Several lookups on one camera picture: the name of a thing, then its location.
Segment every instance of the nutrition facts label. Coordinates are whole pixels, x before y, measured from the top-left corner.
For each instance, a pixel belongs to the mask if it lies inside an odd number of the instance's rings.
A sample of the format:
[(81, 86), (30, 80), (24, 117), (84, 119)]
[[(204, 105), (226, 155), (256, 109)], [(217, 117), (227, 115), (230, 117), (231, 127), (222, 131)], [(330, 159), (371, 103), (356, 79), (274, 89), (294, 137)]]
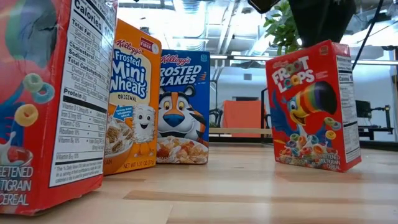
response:
[(102, 174), (116, 11), (71, 1), (50, 187)]
[(337, 57), (338, 81), (340, 88), (341, 112), (343, 114), (343, 132), (346, 162), (360, 156), (358, 119), (354, 97), (353, 70), (349, 57)]

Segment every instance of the mini wheats cereal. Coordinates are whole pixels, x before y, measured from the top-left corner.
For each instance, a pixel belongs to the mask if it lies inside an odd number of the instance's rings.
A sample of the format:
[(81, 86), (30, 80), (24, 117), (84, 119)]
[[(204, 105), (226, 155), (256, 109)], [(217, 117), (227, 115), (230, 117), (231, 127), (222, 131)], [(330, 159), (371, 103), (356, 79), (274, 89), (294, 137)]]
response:
[(117, 5), (0, 1), (0, 213), (101, 186)]
[(118, 20), (104, 175), (155, 165), (160, 42)]
[(361, 162), (347, 45), (325, 41), (266, 70), (277, 162), (339, 172)]
[(157, 162), (206, 164), (209, 52), (163, 50), (161, 62)]

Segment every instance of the frosted flakes box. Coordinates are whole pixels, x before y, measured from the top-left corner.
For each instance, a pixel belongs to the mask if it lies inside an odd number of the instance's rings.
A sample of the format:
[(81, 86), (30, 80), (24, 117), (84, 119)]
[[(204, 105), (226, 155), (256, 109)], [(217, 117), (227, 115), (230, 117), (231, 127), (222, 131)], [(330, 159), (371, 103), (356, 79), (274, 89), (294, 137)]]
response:
[(0, 1), (0, 213), (101, 186), (117, 1)]
[(154, 166), (161, 43), (118, 20), (104, 175)]
[(161, 63), (157, 162), (206, 164), (210, 54), (163, 50)]
[(347, 45), (325, 41), (266, 70), (277, 162), (338, 172), (361, 162)]

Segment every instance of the wooden tabletop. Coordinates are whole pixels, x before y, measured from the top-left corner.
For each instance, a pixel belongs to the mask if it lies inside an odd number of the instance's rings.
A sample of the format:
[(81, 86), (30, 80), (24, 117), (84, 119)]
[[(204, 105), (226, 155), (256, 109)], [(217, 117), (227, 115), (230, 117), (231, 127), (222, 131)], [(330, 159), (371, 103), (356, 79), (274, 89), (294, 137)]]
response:
[(345, 174), (276, 164), (271, 147), (212, 144), (205, 166), (112, 175), (102, 188), (1, 224), (397, 224), (398, 153), (362, 150)]

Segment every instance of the tony the tiger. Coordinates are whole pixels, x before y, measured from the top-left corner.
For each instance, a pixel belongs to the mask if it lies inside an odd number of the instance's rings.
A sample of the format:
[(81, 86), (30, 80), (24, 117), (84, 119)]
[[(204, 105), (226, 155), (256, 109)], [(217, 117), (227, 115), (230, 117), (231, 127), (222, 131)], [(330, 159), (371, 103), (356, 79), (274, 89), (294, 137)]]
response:
[(189, 98), (193, 96), (195, 89), (191, 85), (178, 92), (160, 89), (158, 137), (175, 136), (208, 146), (208, 142), (202, 139), (206, 130), (206, 119), (189, 103)]

